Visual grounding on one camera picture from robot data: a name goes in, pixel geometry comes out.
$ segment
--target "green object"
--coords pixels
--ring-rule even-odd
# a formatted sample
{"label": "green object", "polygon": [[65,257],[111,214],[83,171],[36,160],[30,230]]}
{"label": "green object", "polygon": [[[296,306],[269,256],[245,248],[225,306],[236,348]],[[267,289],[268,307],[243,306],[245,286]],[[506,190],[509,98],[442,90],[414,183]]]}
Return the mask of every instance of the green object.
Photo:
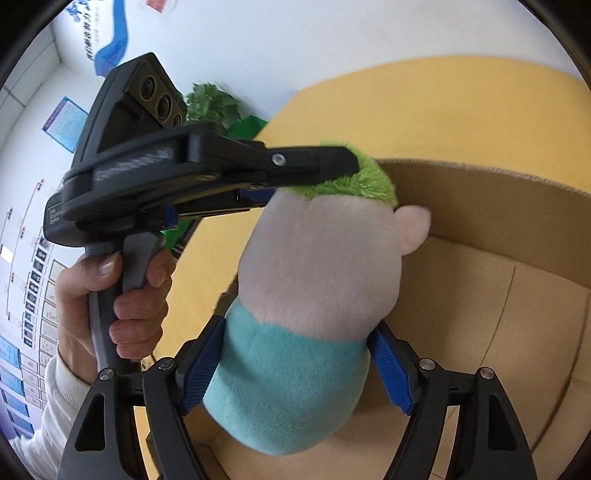
{"label": "green object", "polygon": [[191,225],[191,220],[183,220],[178,223],[178,227],[175,230],[166,230],[162,232],[164,234],[164,248],[172,250],[177,244],[178,240],[183,236]]}
{"label": "green object", "polygon": [[217,131],[222,135],[226,135],[240,120],[240,101],[213,83],[194,83],[186,102],[188,122],[211,120],[217,124]]}
{"label": "green object", "polygon": [[380,200],[392,207],[398,205],[394,185],[369,155],[350,145],[345,145],[359,161],[359,172],[350,177],[341,177],[318,185],[307,187],[290,187],[294,192],[308,198],[318,195],[352,195],[368,199]]}
{"label": "green object", "polygon": [[233,140],[252,140],[267,124],[257,116],[250,115],[235,123],[228,132],[228,138]]}

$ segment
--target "pink plush head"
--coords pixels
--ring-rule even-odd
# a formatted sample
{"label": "pink plush head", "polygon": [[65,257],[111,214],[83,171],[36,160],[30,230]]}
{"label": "pink plush head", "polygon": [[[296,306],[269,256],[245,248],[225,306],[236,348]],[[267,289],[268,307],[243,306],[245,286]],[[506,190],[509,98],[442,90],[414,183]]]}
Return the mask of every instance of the pink plush head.
{"label": "pink plush head", "polygon": [[310,338],[366,338],[394,307],[401,257],[430,221],[418,206],[279,190],[242,254],[241,302],[258,321]]}

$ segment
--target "plush toy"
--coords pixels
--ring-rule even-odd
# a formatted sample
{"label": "plush toy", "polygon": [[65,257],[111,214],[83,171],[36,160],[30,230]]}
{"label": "plush toy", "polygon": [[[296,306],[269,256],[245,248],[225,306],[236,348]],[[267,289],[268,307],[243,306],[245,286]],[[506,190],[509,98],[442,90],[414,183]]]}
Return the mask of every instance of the plush toy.
{"label": "plush toy", "polygon": [[388,176],[353,152],[354,176],[279,189],[239,263],[203,404],[262,453],[301,452],[347,421],[368,373],[367,337],[398,298],[401,257],[428,234],[430,212],[394,210]]}

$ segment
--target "blue gripper pad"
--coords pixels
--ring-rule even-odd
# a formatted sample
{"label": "blue gripper pad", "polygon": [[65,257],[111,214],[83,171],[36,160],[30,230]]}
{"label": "blue gripper pad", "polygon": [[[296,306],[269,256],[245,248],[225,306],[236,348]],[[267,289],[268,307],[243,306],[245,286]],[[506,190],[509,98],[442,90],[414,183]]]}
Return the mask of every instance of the blue gripper pad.
{"label": "blue gripper pad", "polygon": [[415,403],[413,400],[414,389],[411,387],[412,379],[395,353],[395,347],[391,344],[391,340],[396,340],[391,332],[389,332],[391,338],[388,341],[388,332],[388,326],[382,323],[378,325],[369,334],[368,349],[390,402],[400,407],[406,415],[410,415]]}
{"label": "blue gripper pad", "polygon": [[214,315],[183,355],[176,373],[177,385],[183,392],[183,398],[178,404],[183,415],[187,415],[203,401],[222,356],[225,329],[226,319]]}

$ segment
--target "plush ear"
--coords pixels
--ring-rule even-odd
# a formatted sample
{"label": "plush ear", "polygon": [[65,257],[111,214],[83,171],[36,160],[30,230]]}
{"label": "plush ear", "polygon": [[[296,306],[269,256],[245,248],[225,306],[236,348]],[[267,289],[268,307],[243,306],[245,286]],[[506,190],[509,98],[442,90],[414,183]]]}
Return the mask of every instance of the plush ear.
{"label": "plush ear", "polygon": [[431,212],[416,205],[400,207],[394,212],[400,228],[400,250],[403,255],[414,252],[427,239],[431,226]]}

